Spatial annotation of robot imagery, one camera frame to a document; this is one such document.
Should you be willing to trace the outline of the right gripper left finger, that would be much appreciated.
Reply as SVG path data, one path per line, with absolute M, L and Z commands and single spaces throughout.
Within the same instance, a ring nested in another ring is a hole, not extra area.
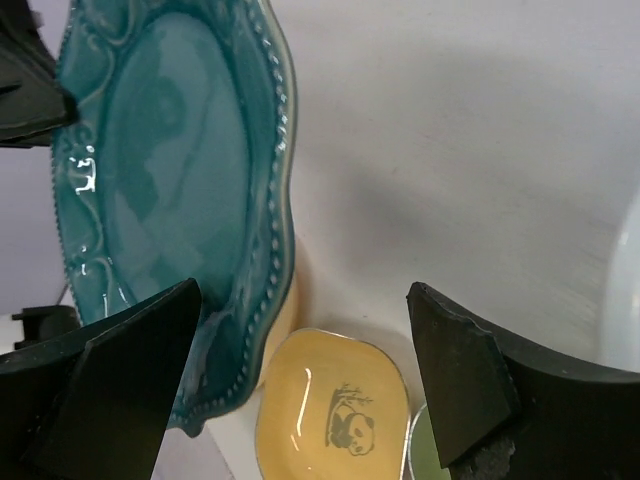
M 201 301 L 189 278 L 2 355 L 2 478 L 150 478 Z

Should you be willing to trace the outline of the round yellow plate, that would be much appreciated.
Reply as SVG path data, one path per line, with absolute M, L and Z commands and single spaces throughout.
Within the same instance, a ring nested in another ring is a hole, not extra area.
M 297 235 L 295 241 L 295 268 L 291 285 L 266 340 L 258 388 L 262 386 L 269 363 L 282 342 L 293 331 L 309 323 L 313 287 L 311 263 L 302 238 Z

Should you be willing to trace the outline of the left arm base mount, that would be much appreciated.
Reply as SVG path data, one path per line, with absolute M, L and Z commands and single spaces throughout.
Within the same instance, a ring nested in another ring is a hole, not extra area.
M 78 329 L 81 324 L 71 306 L 51 305 L 24 308 L 11 315 L 12 321 L 21 321 L 24 339 L 14 343 L 20 350 Z

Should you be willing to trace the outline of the teal scalloped plate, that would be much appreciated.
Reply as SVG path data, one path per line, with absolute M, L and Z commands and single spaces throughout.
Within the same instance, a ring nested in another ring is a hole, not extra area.
M 80 321 L 187 278 L 200 320 L 168 425 L 196 437 L 256 388 L 295 266 L 297 91 L 267 1 L 74 1 L 56 77 L 56 225 Z

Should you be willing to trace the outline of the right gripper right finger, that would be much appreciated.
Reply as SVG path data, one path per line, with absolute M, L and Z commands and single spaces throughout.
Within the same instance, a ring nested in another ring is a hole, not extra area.
M 526 339 L 416 282 L 412 339 L 455 479 L 635 479 L 639 376 Z

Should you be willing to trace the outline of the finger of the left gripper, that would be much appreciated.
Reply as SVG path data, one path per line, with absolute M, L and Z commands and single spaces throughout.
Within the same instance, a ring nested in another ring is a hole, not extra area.
M 26 1 L 1 3 L 1 144 L 49 146 L 53 131 L 78 119 L 72 96 L 56 81 L 56 60 Z

